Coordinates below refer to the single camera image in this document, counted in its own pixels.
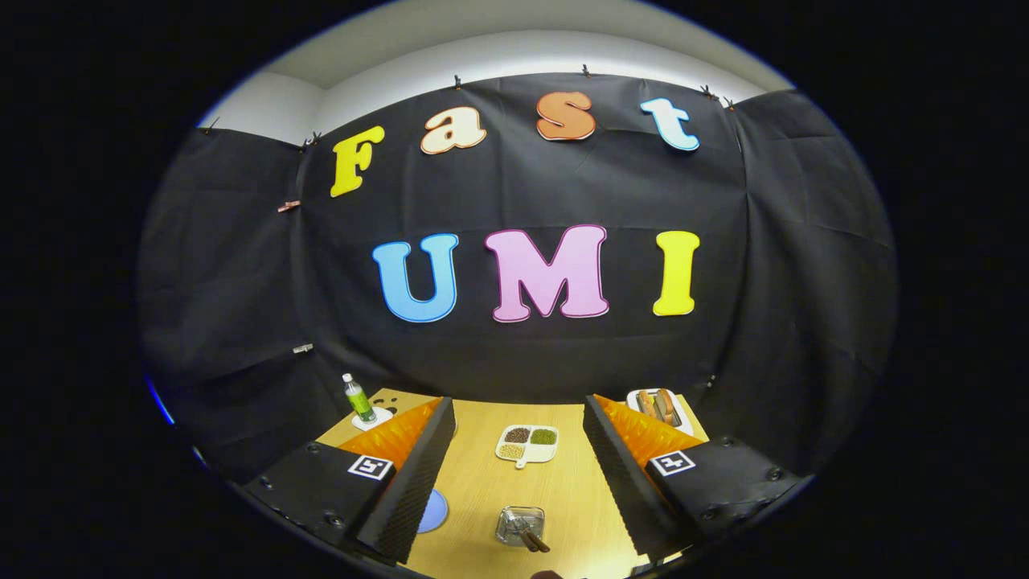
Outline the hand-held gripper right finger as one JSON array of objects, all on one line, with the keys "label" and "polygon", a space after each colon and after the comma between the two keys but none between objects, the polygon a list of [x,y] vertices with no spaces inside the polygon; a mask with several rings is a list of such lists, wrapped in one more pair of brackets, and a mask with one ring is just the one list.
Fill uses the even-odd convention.
[{"label": "hand-held gripper right finger", "polygon": [[703,442],[603,396],[587,396],[582,429],[633,548],[653,560],[723,543],[812,481],[738,437]]}]

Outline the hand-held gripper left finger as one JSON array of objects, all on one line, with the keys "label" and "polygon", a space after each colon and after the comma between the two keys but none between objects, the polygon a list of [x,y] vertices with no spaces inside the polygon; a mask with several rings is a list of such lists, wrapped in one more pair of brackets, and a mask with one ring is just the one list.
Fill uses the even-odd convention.
[{"label": "hand-held gripper left finger", "polygon": [[344,444],[306,442],[244,490],[331,548],[405,564],[455,425],[452,398],[433,398]]}]

